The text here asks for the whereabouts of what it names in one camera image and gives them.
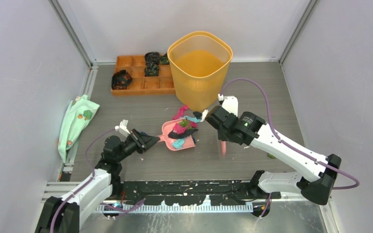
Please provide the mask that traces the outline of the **pink hand brush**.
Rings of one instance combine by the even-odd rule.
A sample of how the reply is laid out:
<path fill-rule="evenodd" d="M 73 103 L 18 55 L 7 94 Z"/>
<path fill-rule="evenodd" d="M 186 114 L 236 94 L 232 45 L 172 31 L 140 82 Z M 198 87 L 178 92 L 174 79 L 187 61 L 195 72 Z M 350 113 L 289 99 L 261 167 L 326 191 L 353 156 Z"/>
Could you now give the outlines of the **pink hand brush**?
<path fill-rule="evenodd" d="M 225 141 L 221 141 L 220 145 L 221 145 L 221 154 L 222 154 L 222 157 L 225 157 L 225 155 L 226 155 L 226 142 Z"/>

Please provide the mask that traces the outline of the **pink plastic dustpan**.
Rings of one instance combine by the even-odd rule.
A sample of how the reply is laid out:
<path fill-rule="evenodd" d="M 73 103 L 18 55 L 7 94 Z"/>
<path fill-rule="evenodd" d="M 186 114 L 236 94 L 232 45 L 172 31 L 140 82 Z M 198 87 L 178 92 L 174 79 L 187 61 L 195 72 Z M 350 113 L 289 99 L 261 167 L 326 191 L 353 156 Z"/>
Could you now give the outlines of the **pink plastic dustpan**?
<path fill-rule="evenodd" d="M 171 120 L 162 125 L 162 132 L 158 136 L 159 142 L 164 142 L 169 150 L 178 151 L 195 147 L 195 143 L 191 135 L 183 139 L 173 139 L 169 137 L 169 133 L 172 132 L 174 126 L 180 123 L 182 120 L 183 118 Z"/>

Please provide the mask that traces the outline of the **teal paper scrap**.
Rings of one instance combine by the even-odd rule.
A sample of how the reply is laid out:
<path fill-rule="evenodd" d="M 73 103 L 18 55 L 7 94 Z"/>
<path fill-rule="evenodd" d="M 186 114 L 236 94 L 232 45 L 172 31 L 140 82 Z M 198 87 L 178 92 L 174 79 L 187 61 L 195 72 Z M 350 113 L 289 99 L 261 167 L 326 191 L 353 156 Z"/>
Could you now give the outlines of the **teal paper scrap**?
<path fill-rule="evenodd" d="M 185 140 L 182 138 L 182 139 L 176 139 L 173 143 L 172 143 L 172 147 L 176 150 L 180 150 L 183 148 L 183 145 L 185 143 Z"/>

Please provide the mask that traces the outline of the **yellow mesh waste basket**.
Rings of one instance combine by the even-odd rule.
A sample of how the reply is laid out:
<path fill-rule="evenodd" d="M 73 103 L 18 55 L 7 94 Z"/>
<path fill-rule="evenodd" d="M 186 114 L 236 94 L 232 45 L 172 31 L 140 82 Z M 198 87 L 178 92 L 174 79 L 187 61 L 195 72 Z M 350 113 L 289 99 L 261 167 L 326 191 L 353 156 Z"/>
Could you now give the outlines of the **yellow mesh waste basket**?
<path fill-rule="evenodd" d="M 193 111 L 210 106 L 220 93 L 233 51 L 215 35 L 195 31 L 167 50 L 175 94 Z"/>

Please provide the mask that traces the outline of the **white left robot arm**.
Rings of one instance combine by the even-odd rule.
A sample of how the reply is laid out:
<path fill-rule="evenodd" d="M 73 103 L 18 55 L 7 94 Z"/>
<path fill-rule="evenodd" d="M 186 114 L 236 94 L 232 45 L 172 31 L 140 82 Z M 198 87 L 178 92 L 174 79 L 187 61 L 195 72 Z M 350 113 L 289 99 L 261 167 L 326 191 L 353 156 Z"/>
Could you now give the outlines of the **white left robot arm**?
<path fill-rule="evenodd" d="M 121 197 L 121 161 L 137 152 L 145 153 L 160 137 L 132 129 L 125 140 L 112 135 L 104 142 L 101 158 L 90 175 L 60 197 L 49 197 L 43 205 L 36 233 L 78 233 L 96 208 L 107 198 Z"/>

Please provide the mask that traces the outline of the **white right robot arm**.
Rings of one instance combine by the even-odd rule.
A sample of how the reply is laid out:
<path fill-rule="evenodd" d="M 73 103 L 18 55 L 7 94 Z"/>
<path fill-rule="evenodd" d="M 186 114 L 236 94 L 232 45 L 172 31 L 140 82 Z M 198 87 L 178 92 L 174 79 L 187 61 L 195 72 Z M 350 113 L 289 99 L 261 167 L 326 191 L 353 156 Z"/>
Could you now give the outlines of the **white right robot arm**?
<path fill-rule="evenodd" d="M 205 120 L 218 131 L 222 140 L 265 151 L 295 170 L 290 173 L 257 171 L 250 182 L 250 192 L 255 199 L 263 199 L 272 192 L 288 192 L 301 194 L 315 204 L 328 203 L 338 175 L 332 169 L 340 167 L 339 156 L 315 153 L 284 135 L 274 134 L 264 119 L 251 112 L 237 117 L 218 105 Z"/>

